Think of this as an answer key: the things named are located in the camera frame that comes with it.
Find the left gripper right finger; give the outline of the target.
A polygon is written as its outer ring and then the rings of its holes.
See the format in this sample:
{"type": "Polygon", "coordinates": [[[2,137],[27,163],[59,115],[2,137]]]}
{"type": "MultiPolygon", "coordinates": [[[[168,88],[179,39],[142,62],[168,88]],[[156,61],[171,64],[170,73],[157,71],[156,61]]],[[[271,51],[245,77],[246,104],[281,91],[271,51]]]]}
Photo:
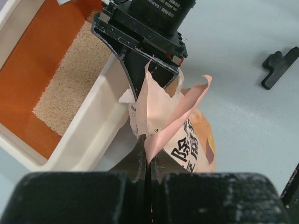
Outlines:
{"type": "Polygon", "coordinates": [[[258,173],[189,173],[166,152],[151,162],[156,224],[289,224],[272,182],[258,173]]]}

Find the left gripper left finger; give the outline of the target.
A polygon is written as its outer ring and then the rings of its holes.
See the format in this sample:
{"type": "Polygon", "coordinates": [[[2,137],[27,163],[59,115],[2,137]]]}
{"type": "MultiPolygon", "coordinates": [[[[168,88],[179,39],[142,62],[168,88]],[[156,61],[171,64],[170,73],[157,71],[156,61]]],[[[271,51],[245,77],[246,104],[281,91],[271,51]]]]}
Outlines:
{"type": "Polygon", "coordinates": [[[107,172],[32,172],[4,210],[7,224],[147,224],[144,142],[107,172]]]}

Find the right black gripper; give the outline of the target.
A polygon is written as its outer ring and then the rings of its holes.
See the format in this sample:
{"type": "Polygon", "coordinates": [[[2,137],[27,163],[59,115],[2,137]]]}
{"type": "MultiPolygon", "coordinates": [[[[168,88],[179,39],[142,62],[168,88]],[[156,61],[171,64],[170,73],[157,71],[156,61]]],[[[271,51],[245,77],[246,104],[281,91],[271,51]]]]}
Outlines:
{"type": "MultiPolygon", "coordinates": [[[[178,31],[187,13],[188,6],[184,4],[109,4],[94,16],[94,32],[103,37],[120,61],[134,102],[144,80],[145,57],[141,54],[154,55],[176,67],[187,58],[178,31]]],[[[164,89],[178,77],[178,70],[167,70],[154,61],[149,64],[149,72],[164,89]]]]}

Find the pink cat litter bag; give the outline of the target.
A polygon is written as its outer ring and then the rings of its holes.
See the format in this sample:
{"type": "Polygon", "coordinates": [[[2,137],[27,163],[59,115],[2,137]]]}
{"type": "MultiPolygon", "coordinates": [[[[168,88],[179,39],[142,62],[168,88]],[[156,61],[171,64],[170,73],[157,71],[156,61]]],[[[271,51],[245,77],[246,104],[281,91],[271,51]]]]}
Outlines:
{"type": "Polygon", "coordinates": [[[146,136],[144,143],[147,162],[165,151],[190,173],[216,171],[215,145],[210,123],[197,108],[207,93],[212,77],[203,75],[205,84],[196,83],[183,89],[183,72],[179,72],[167,90],[150,73],[153,59],[141,66],[142,88],[137,100],[132,89],[120,97],[128,103],[130,126],[136,137],[146,136]]]}

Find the white orange litter box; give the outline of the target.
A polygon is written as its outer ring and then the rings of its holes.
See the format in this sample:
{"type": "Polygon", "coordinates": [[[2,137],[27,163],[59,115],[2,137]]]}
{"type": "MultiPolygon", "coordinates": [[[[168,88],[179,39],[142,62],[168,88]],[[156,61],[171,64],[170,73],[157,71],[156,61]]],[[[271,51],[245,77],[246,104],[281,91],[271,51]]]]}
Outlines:
{"type": "Polygon", "coordinates": [[[0,11],[0,146],[30,171],[92,170],[128,119],[128,81],[91,33],[99,0],[0,11]]]}

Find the black bag clip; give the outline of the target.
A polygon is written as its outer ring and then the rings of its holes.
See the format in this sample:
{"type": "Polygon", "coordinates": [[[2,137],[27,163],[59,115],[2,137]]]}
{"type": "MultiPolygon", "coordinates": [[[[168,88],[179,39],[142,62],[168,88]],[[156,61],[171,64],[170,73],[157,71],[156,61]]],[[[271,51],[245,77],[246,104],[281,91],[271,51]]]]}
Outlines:
{"type": "Polygon", "coordinates": [[[299,48],[290,49],[285,56],[281,51],[270,54],[262,63],[269,74],[261,81],[261,86],[270,90],[299,57],[299,48]]]}

